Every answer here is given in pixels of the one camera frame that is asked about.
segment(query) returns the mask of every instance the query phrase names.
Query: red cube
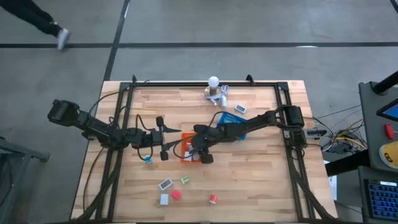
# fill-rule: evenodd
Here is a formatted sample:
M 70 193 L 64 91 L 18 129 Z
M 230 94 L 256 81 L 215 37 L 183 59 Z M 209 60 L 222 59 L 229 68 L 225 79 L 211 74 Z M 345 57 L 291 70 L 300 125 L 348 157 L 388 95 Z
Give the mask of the red cube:
M 173 190 L 173 192 L 170 194 L 175 200 L 180 200 L 181 198 L 181 192 L 178 190 Z

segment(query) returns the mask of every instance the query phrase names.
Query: person's leg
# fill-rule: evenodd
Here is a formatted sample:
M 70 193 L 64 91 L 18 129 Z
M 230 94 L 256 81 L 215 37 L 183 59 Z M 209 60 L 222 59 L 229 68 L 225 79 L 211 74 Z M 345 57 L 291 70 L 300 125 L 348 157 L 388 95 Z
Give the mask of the person's leg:
M 46 20 L 47 22 L 54 22 L 54 18 L 47 12 L 43 11 L 38 5 L 36 5 L 33 0 L 14 0 L 21 2 L 21 5 L 30 9 L 32 12 L 36 13 L 38 16 Z
M 62 30 L 60 26 L 49 23 L 45 19 L 38 16 L 36 13 L 21 5 L 19 1 L 0 0 L 0 6 L 2 6 L 6 11 L 10 12 L 11 14 L 22 19 L 23 21 L 26 21 L 33 26 L 36 26 L 36 28 L 38 28 L 45 34 L 50 34 L 54 37 L 58 37 L 58 33 Z

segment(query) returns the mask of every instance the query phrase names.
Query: keyboard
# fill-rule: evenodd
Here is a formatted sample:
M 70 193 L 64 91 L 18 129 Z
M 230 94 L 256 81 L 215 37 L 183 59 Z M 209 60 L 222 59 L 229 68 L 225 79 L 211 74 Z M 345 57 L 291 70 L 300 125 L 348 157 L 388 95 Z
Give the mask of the keyboard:
M 372 218 L 398 221 L 398 183 L 365 180 Z

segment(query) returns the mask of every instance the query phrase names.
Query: shoe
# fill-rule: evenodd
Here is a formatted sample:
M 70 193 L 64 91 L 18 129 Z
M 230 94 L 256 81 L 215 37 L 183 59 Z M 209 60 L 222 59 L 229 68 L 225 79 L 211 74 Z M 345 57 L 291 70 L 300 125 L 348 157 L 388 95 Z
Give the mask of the shoe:
M 68 42 L 70 37 L 70 32 L 67 29 L 62 29 L 58 33 L 58 42 L 57 42 L 57 49 L 62 50 L 65 44 Z

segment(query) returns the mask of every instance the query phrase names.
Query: wooden table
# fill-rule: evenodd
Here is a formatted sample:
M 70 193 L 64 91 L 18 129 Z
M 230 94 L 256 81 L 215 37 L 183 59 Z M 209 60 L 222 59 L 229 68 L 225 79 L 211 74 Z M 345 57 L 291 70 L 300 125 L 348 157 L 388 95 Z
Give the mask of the wooden table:
M 304 82 L 287 82 L 292 104 L 300 106 L 305 117 L 312 117 Z M 101 96 L 118 90 L 119 82 L 105 82 Z M 136 114 L 142 116 L 147 128 L 156 127 L 155 117 L 161 115 L 168 127 L 181 129 L 183 133 L 192 133 L 194 124 L 208 124 L 213 114 L 221 110 L 220 107 L 215 107 L 203 99 L 201 93 L 203 93 L 202 87 L 137 88 L 133 93 L 129 127 L 135 125 Z M 277 105 L 275 92 L 271 87 L 234 87 L 230 88 L 227 98 L 228 107 L 225 110 L 246 119 L 263 114 L 267 110 L 274 110 Z M 113 95 L 101 101 L 96 117 L 108 122 L 109 116 L 114 114 L 116 99 L 117 95 Z M 246 106 L 248 108 L 246 114 L 237 114 L 234 111 L 236 104 Z M 313 128 L 311 119 L 306 119 L 305 122 L 305 128 Z M 180 138 L 181 133 L 167 134 L 166 141 Z M 83 211 L 83 188 L 94 158 L 100 150 L 98 142 L 90 142 L 72 218 L 78 217 Z M 249 133 L 243 141 L 217 144 L 211 147 L 210 151 L 214 157 L 212 164 L 183 164 L 172 152 L 169 152 L 168 161 L 161 161 L 160 147 L 155 147 L 153 164 L 145 165 L 145 162 L 138 158 L 135 149 L 126 148 L 113 221 L 292 222 L 297 220 L 280 129 L 263 128 Z M 149 149 L 141 149 L 142 155 L 149 153 Z M 91 175 L 86 206 L 100 189 L 105 157 L 104 152 Z M 305 149 L 304 160 L 312 192 L 327 211 L 337 217 L 319 147 L 308 146 Z M 190 177 L 190 183 L 187 185 L 183 185 L 180 181 L 185 175 Z M 162 208 L 159 206 L 161 191 L 158 184 L 168 177 L 173 180 L 174 185 L 165 192 L 169 194 L 177 189 L 181 191 L 182 199 L 175 201 L 169 197 L 169 206 Z M 218 203 L 214 207 L 209 203 L 211 194 L 218 196 Z M 306 213 L 303 194 L 300 198 Z M 108 206 L 105 205 L 104 209 L 108 211 Z

